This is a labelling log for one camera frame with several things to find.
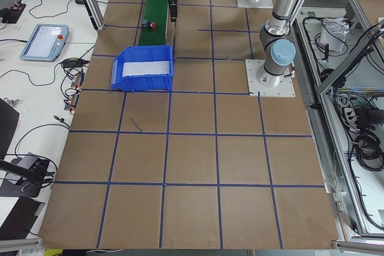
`screen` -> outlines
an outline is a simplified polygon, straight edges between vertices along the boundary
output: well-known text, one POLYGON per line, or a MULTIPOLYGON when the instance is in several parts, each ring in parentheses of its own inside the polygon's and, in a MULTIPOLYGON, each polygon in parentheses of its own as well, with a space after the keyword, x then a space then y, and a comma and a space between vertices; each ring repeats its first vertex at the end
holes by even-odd
POLYGON ((60 26, 40 26, 36 31, 25 56, 48 57, 61 34, 60 26))
POLYGON ((0 159, 4 159, 19 121, 19 112, 0 98, 0 159))

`metal mounting plate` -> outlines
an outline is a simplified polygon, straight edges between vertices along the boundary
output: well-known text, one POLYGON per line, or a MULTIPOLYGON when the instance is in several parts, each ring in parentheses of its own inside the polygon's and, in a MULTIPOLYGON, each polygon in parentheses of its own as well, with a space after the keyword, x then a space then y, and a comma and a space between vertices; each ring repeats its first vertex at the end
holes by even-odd
POLYGON ((250 3, 248 0, 237 0, 238 7, 241 8, 263 8, 273 9, 274 4, 272 0, 260 0, 259 2, 250 3))
POLYGON ((260 97, 295 97, 295 89, 293 88, 292 79, 290 77, 284 78, 283 82, 276 88, 268 88, 262 85, 256 79, 256 71, 260 66, 264 64, 265 60, 245 60, 245 66, 247 68, 248 89, 250 96, 260 97))

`blue plastic bin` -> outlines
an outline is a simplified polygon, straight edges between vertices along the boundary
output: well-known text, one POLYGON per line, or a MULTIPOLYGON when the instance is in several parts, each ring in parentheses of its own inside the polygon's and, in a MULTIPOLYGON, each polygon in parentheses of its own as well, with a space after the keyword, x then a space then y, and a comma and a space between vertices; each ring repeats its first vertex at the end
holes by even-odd
POLYGON ((172 46, 130 46, 113 61, 111 90, 145 91, 154 89, 172 89, 173 57, 172 46), (169 61, 169 74, 146 74, 122 76, 124 62, 169 61))

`tablet screen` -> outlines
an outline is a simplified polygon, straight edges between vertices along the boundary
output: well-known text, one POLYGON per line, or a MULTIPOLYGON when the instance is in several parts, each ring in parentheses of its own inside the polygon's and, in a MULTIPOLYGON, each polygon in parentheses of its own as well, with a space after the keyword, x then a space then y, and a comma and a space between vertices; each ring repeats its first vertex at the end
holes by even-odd
POLYGON ((61 34, 61 26, 40 26, 33 37, 26 56, 48 57, 61 34))

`white table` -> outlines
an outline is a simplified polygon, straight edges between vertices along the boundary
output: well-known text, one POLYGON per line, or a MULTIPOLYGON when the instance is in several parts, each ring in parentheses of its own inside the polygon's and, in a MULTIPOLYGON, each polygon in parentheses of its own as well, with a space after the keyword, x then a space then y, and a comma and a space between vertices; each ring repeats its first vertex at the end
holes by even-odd
MULTIPOLYGON (((43 0, 43 5, 36 8, 33 13, 36 16, 53 15, 65 11, 69 0, 43 0)), ((38 23, 66 24, 70 28, 70 35, 61 55, 55 62, 34 62, 22 61, 19 55, 25 43, 1 42, 0 43, 0 75, 9 70, 20 70, 28 73, 36 84, 49 83, 53 80, 54 66, 66 58, 80 57, 96 42, 97 33, 93 29, 86 9, 83 5, 71 3, 68 13, 54 18, 35 19, 29 15, 28 10, 40 3, 40 0, 25 0, 26 10, 23 12, 17 24, 8 25, 0 31, 0 39, 16 38, 28 40, 33 29, 38 23)), ((104 14, 106 4, 100 4, 101 12, 104 14)), ((90 59, 92 50, 84 57, 90 59)), ((26 75, 12 72, 0 78, 0 97, 9 99, 21 99, 15 109, 20 113, 19 123, 10 144, 8 153, 13 153, 14 147, 19 139, 33 127, 42 124, 59 124, 53 118, 57 115, 64 118, 66 123, 71 124, 72 115, 64 111, 64 97, 60 91, 60 84, 65 74, 60 65, 56 68, 56 80, 48 86, 35 87, 31 85, 26 75)), ((66 79, 63 88, 70 87, 70 80, 66 79)), ((17 153, 23 154, 32 152, 37 155, 46 156, 52 159, 57 165, 60 163, 62 151, 67 139, 68 130, 58 126, 48 126, 31 132, 21 142, 17 153)), ((5 158, 11 161, 14 156, 5 158)), ((49 165, 49 171, 53 171, 53 165, 49 165)), ((50 188, 42 189, 36 200, 47 203, 50 195, 50 188)), ((7 213, 11 210, 16 198, 1 197, 0 225, 5 220, 7 213)), ((45 208, 36 220, 32 232, 38 233, 43 221, 45 208)))

